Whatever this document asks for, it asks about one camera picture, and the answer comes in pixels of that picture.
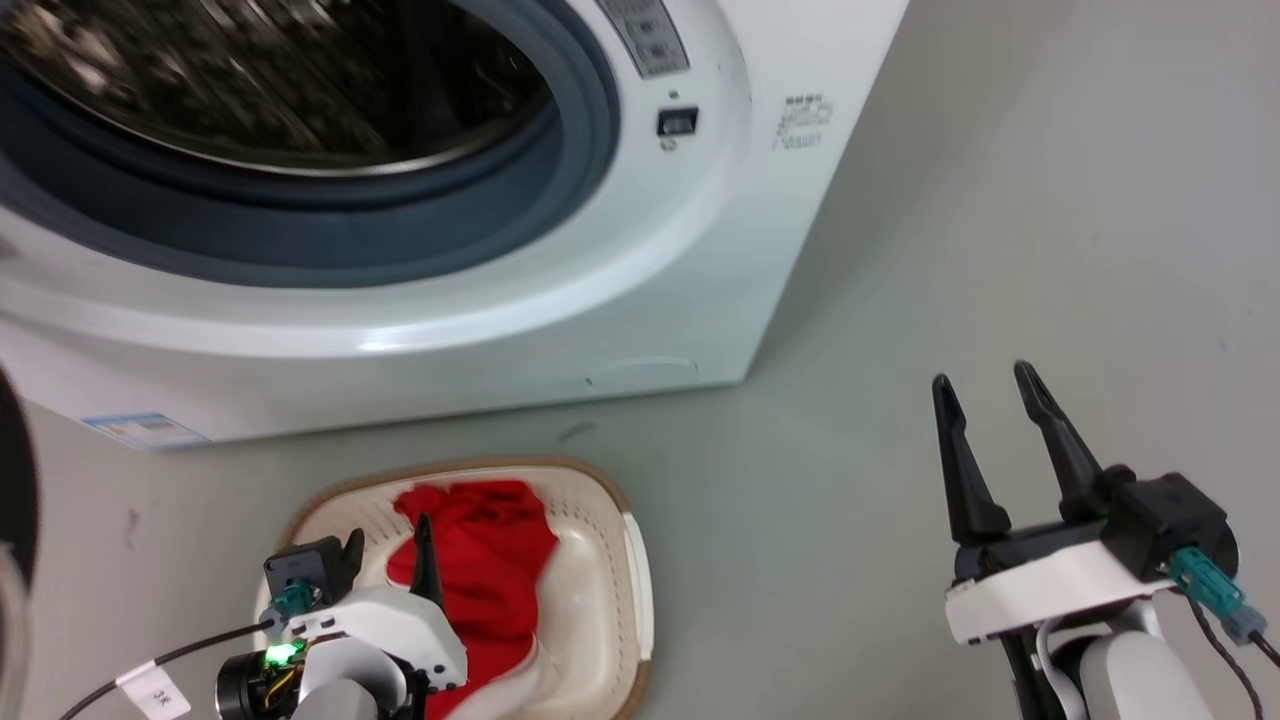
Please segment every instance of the button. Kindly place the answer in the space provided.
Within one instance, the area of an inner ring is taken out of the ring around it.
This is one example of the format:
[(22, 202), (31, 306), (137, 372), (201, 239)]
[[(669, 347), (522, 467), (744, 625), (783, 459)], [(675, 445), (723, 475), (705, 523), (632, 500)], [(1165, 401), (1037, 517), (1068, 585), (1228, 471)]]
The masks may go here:
[(669, 54), (671, 51), (667, 49), (666, 42), (655, 42), (640, 49), (640, 55), (646, 60), (662, 60)]
[(676, 108), (658, 113), (658, 136), (694, 135), (698, 129), (698, 108)]
[(635, 40), (641, 40), (646, 35), (653, 35), (658, 29), (658, 23), (653, 20), (627, 22), (627, 35)]

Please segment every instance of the gray floor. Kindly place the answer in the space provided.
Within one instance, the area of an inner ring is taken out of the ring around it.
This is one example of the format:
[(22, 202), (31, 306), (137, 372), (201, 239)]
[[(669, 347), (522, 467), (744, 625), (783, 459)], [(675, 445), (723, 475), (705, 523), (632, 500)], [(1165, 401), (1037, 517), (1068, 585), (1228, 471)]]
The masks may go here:
[[(643, 717), (1014, 717), (1000, 651), (943, 620), (928, 383), (951, 374), (1015, 523), (1048, 520), (1023, 356), (1105, 464), (1180, 469), (1228, 507), (1280, 620), (1277, 38), (1268, 0), (915, 1), (742, 387), (160, 456), (33, 410), (26, 717), (242, 621), (312, 492), (506, 452), (582, 457), (634, 501), (658, 606)], [(1220, 717), (1245, 716), (1185, 609), (1161, 610)], [(174, 665), (192, 717), (221, 657)], [(84, 715), (133, 716), (116, 697)]]

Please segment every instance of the plastic basket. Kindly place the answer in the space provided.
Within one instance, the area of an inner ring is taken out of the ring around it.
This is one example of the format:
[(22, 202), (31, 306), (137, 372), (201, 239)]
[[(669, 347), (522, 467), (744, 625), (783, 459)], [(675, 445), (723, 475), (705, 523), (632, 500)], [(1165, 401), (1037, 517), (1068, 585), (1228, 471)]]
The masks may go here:
[[(623, 720), (635, 714), (653, 655), (653, 585), (644, 538), (618, 486), (570, 457), (485, 457), (365, 477), (325, 491), (289, 523), (280, 547), (365, 530), (356, 587), (387, 584), (387, 560), (412, 536), (392, 510), (420, 483), (524, 480), (561, 542), (538, 585), (535, 650), (449, 720)], [(269, 601), (259, 588), (257, 609)], [(259, 639), (259, 648), (265, 641)]]

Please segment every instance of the sticker label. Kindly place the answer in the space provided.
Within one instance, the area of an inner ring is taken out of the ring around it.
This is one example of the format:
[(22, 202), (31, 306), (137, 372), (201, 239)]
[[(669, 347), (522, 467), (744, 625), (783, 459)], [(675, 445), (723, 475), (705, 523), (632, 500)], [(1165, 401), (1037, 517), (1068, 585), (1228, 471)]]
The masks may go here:
[(822, 94), (787, 97), (773, 137), (773, 150), (800, 150), (819, 145), (823, 128), (831, 124), (835, 114), (835, 104)]
[(124, 445), (140, 450), (182, 447), (209, 442), (209, 438), (205, 436), (188, 430), (159, 413), (84, 418), (81, 421), (100, 433), (111, 436)]
[(191, 712), (191, 703), (173, 678), (154, 660), (116, 678), (115, 687), (124, 691), (148, 720), (177, 720)]

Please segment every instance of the control panel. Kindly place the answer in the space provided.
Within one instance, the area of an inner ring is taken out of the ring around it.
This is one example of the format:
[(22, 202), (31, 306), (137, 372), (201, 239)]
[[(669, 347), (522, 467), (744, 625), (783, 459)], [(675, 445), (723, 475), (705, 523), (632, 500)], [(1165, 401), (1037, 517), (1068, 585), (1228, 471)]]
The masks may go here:
[(662, 0), (596, 0), (648, 79), (689, 69), (689, 55)]

